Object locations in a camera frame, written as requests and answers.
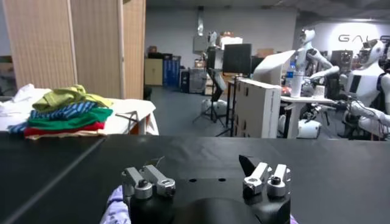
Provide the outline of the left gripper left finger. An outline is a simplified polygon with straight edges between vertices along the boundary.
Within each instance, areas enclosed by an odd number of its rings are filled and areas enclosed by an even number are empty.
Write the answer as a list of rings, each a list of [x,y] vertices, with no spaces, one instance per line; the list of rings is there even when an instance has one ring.
[[[171,198],[176,193],[175,180],[163,175],[153,165],[143,166],[140,170],[135,167],[125,168],[121,172],[121,178],[124,198],[147,200],[154,194]]]

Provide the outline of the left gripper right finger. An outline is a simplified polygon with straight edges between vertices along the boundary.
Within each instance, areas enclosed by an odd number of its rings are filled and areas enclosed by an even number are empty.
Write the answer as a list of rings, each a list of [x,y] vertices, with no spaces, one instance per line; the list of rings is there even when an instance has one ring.
[[[239,155],[243,179],[244,197],[260,195],[264,190],[268,197],[285,197],[291,193],[291,170],[285,164],[278,164],[273,169],[268,163],[251,156]]]

